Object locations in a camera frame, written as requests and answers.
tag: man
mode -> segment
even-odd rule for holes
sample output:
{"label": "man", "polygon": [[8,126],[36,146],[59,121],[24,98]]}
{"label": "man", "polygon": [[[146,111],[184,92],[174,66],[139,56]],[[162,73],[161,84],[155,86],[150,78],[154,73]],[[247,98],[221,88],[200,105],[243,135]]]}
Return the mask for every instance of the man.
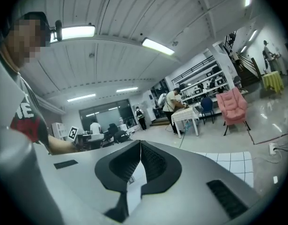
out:
{"label": "man", "polygon": [[270,50],[268,49],[268,47],[267,47],[268,44],[269,43],[264,40],[264,45],[265,45],[264,51],[265,51],[266,59],[267,59],[267,61],[270,64],[271,72],[274,72],[276,70],[279,71],[278,63],[276,62],[275,59],[272,58],[274,56],[274,54],[271,53]]}
{"label": "man", "polygon": [[185,107],[182,103],[178,102],[176,99],[176,95],[178,95],[180,93],[180,89],[179,88],[175,88],[173,91],[169,92],[165,98],[165,103],[163,106],[163,111],[166,114],[167,118],[169,119],[169,122],[173,128],[173,132],[175,135],[177,135],[177,129],[175,124],[172,125],[172,114],[174,113],[175,107]]}
{"label": "man", "polygon": [[144,131],[146,131],[146,122],[145,122],[145,116],[143,110],[141,110],[139,107],[135,108],[135,116],[138,118],[140,126]]}
{"label": "man", "polygon": [[92,124],[89,126],[89,129],[92,132],[92,134],[100,134],[100,133],[102,133],[101,126],[97,122],[97,118],[96,117],[92,118]]}
{"label": "man", "polygon": [[46,15],[31,12],[17,19],[0,42],[0,66],[25,93],[10,127],[24,133],[33,143],[44,145],[52,154],[75,152],[73,143],[48,135],[35,94],[19,73],[24,64],[40,51],[40,47],[49,45],[50,37]]}
{"label": "man", "polygon": [[236,63],[237,68],[242,72],[243,69],[242,69],[242,67],[241,67],[241,61],[240,61],[240,59],[238,58],[237,53],[236,53],[236,52],[233,52],[232,50],[230,50],[230,54],[231,54],[234,62]]}

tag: person in white shirt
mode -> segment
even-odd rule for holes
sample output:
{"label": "person in white shirt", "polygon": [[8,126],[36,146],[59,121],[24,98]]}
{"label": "person in white shirt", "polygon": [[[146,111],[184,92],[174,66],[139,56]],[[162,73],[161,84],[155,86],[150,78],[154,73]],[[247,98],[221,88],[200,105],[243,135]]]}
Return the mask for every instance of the person in white shirt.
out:
{"label": "person in white shirt", "polygon": [[146,122],[145,122],[145,116],[143,110],[141,110],[139,107],[135,108],[135,116],[138,118],[140,126],[144,131],[147,130]]}
{"label": "person in white shirt", "polygon": [[232,50],[230,50],[230,54],[231,54],[234,62],[236,63],[237,68],[242,72],[243,69],[242,69],[242,67],[241,67],[241,61],[240,61],[240,59],[238,58],[237,53],[236,53],[236,52],[233,52]]}
{"label": "person in white shirt", "polygon": [[267,47],[268,44],[269,43],[264,40],[264,45],[265,45],[264,51],[265,51],[265,54],[266,54],[266,59],[267,59],[267,61],[270,64],[271,72],[274,72],[276,70],[279,71],[279,65],[276,62],[276,60],[273,58],[274,54],[271,53],[270,50],[268,49],[268,47]]}
{"label": "person in white shirt", "polygon": [[92,132],[92,134],[100,134],[100,133],[102,133],[101,126],[97,122],[96,117],[93,117],[92,124],[89,126],[89,129]]}
{"label": "person in white shirt", "polygon": [[173,128],[173,132],[174,134],[177,134],[177,129],[175,127],[175,124],[172,125],[172,114],[175,111],[175,107],[185,107],[182,103],[178,102],[176,99],[176,95],[180,93],[180,89],[179,88],[175,88],[173,91],[169,92],[165,98],[165,103],[163,106],[163,111],[166,114],[167,118],[169,119],[169,122]]}

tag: yellow tablecloth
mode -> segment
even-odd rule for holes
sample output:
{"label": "yellow tablecloth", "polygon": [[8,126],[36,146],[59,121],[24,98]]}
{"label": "yellow tablecloth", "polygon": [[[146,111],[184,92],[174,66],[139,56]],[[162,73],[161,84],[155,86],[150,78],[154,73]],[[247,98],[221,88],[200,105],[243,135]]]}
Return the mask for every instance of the yellow tablecloth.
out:
{"label": "yellow tablecloth", "polygon": [[281,93],[281,90],[284,89],[283,82],[278,71],[264,75],[262,80],[264,82],[265,89],[273,88],[276,93]]}

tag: blue chair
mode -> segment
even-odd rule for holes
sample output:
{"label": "blue chair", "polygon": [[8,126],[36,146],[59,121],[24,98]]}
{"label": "blue chair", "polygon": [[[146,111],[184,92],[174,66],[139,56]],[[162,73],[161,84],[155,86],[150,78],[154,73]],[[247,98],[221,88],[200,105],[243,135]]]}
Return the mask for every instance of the blue chair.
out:
{"label": "blue chair", "polygon": [[201,100],[200,102],[201,104],[201,107],[203,108],[202,110],[202,118],[203,116],[205,117],[205,120],[203,118],[203,123],[205,124],[205,121],[206,121],[206,113],[210,113],[211,114],[211,120],[213,121],[214,123],[214,110],[213,110],[213,101],[211,100],[211,98],[209,97],[205,97]]}

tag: pink armchair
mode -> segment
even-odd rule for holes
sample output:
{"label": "pink armchair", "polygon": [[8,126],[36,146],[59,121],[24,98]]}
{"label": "pink armchair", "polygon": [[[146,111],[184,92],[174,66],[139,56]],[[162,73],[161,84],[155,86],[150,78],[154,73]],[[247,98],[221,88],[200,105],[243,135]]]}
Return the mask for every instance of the pink armchair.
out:
{"label": "pink armchair", "polygon": [[247,102],[238,88],[233,88],[228,92],[217,94],[216,97],[225,120],[224,125],[227,125],[224,136],[226,135],[229,125],[241,122],[247,125],[248,129],[251,130],[246,122]]}

